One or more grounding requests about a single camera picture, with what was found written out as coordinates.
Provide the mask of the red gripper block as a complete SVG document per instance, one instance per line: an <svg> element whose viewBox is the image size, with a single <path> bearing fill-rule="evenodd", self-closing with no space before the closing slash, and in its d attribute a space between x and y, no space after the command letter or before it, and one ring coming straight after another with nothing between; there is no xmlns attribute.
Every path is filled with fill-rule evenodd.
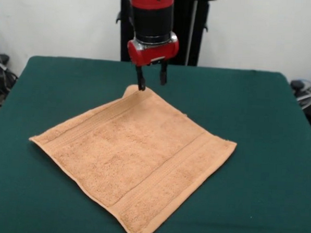
<svg viewBox="0 0 311 233"><path fill-rule="evenodd" d="M143 76L142 66L151 65L154 62L161 62L160 84L167 83L167 60L174 58L179 50L178 37L174 32L170 34L169 41L160 45L146 45L137 41L136 38L130 40L127 46L130 60L136 65L138 90L144 91L146 84Z"/></svg>

